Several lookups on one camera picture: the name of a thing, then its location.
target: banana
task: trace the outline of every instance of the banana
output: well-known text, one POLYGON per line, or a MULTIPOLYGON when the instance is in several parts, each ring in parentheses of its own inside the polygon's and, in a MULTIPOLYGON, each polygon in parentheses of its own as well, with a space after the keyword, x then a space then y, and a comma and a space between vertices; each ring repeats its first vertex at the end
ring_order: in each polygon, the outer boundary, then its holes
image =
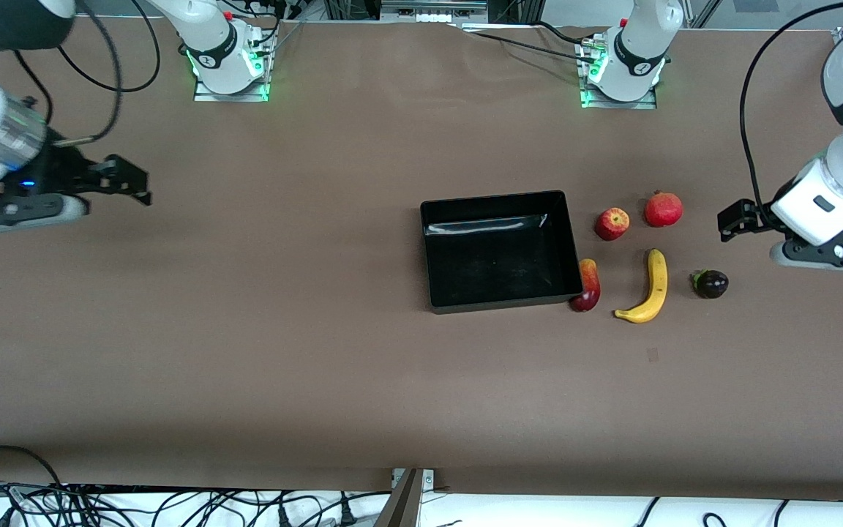
POLYGON ((613 316, 616 318, 631 321, 633 324, 642 324, 653 320, 662 309, 666 293, 669 291, 669 266, 665 263, 665 254, 656 249, 649 250, 647 264, 649 266, 649 297, 631 310, 613 311, 613 316))

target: metal frame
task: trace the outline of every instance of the metal frame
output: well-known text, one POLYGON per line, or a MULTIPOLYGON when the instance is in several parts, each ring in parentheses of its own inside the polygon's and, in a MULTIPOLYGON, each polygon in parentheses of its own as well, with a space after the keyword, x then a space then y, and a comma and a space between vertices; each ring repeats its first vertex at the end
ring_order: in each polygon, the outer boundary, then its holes
POLYGON ((379 20, 488 23, 486 0, 382 0, 379 20))
POLYGON ((594 83, 588 81, 588 77, 596 74, 596 68, 602 62, 604 36, 602 33, 595 33, 594 36, 584 39, 582 43, 574 45, 574 53, 579 57, 591 57, 596 60, 595 64, 588 64, 576 61, 578 69, 578 88, 581 90, 582 108, 618 108, 621 110, 656 110, 656 87, 655 84, 649 87, 645 96, 639 100, 622 101, 613 100, 606 96, 594 83))
POLYGON ((194 71, 196 79, 194 83, 194 101, 198 102, 263 102, 269 100, 269 92, 271 90, 271 71, 275 68, 275 51, 277 50, 278 32, 272 31, 271 37, 262 43, 265 50, 265 56, 262 57, 262 69, 264 73, 258 79, 252 81, 244 90, 234 94, 218 94, 211 92, 207 86, 201 83, 197 76, 197 71, 194 71))
MULTIPOLYGON (((424 472, 425 470, 422 469, 407 469, 401 477, 398 477, 398 485, 395 486, 392 494, 389 494, 389 500, 382 508, 382 513, 379 513, 374 527, 416 527, 418 525, 422 493, 426 486, 424 472)), ((434 477, 431 477, 427 484, 434 484, 434 477)))
POLYGON ((702 29, 705 27, 705 24, 711 20, 711 17, 715 11, 717 11, 717 7, 720 6, 720 2, 722 2, 722 0, 709 0, 705 5, 705 9, 703 9, 701 13, 698 13, 698 17, 695 18, 692 25, 689 27, 695 29, 702 29))
POLYGON ((692 9, 692 0, 682 0, 682 11, 685 13, 685 27, 692 27, 695 23, 695 13, 692 9))

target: table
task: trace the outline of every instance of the table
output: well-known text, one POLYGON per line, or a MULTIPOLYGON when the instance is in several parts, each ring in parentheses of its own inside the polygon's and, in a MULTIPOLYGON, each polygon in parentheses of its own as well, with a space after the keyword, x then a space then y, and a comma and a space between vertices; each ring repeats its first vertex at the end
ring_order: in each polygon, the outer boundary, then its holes
MULTIPOLYGON (((421 465, 475 493, 843 497, 843 273, 716 232, 749 194, 736 103, 767 33, 683 31, 658 110, 602 111, 569 61, 441 24, 309 23, 268 103, 193 103, 155 26, 160 77, 84 149, 150 171, 153 206, 97 196, 79 223, 0 236, 0 443, 68 481, 385 487, 421 465), (638 213, 659 189, 686 204, 668 229, 638 213), (599 306, 429 313, 419 204, 534 190, 568 196, 599 306), (591 225, 610 206, 634 225, 605 243, 591 225), (670 297, 632 326, 611 310, 645 296, 649 247, 670 297), (705 267, 732 280, 720 300, 686 284, 705 267)), ((143 23, 108 28, 140 83, 143 23)), ((786 34, 755 78, 767 197, 839 132, 817 81, 831 45, 786 34)), ((88 21, 67 50, 110 80, 88 21)), ((27 59, 57 130, 102 126, 110 93, 54 51, 27 59)), ((37 94, 6 53, 0 84, 37 94)))

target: apple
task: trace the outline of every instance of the apple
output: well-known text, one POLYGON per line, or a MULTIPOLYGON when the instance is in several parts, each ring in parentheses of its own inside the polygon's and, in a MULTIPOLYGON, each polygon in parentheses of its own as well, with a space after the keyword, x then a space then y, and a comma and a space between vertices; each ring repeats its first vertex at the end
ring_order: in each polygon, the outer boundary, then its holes
POLYGON ((595 233, 607 241, 623 236, 626 229, 629 229, 629 214, 618 207, 603 211, 594 224, 595 233))
POLYGON ((585 290, 568 301, 569 306, 575 311, 589 311, 596 306, 600 300, 600 279, 596 273, 596 263, 590 258, 578 261, 578 268, 581 269, 581 283, 585 290))
POLYGON ((643 217, 646 223, 653 227, 668 227, 682 219, 682 200, 672 193, 663 193, 660 190, 649 201, 646 201, 646 208, 643 210, 643 217))

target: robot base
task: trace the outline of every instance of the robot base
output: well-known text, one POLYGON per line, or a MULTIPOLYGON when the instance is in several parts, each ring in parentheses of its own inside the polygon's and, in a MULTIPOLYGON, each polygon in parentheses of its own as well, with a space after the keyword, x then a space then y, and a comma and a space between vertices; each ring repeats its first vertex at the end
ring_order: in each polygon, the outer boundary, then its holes
MULTIPOLYGON (((596 33, 594 37, 585 39, 581 44, 574 45, 576 56, 591 57, 599 59, 602 50, 605 49, 604 34, 596 33)), ((656 110, 656 90, 649 88, 649 91, 639 100, 625 102, 613 100, 605 96, 598 86, 588 81, 592 71, 598 64, 588 64, 576 61, 578 64, 578 87, 581 89, 582 108, 621 108, 624 110, 656 110)))
MULTIPOLYGON (((252 81, 249 86, 245 87, 233 94, 220 94, 212 91, 204 83, 197 80, 194 85, 194 101, 202 102, 265 102, 269 100, 269 91, 271 89, 271 71, 275 63, 275 44, 278 41, 278 32, 275 31, 267 40, 261 43, 261 47, 257 48, 257 53, 262 53, 262 57, 255 58, 251 61, 253 67, 261 67, 263 73, 260 77, 252 81)), ((197 71, 194 71, 194 77, 197 77, 197 71)))
POLYGON ((827 263, 827 261, 804 261, 790 259, 786 256, 787 251, 786 242, 777 243, 775 246, 770 247, 770 258, 783 267, 803 267, 806 269, 843 271, 843 266, 836 266, 836 264, 827 263))

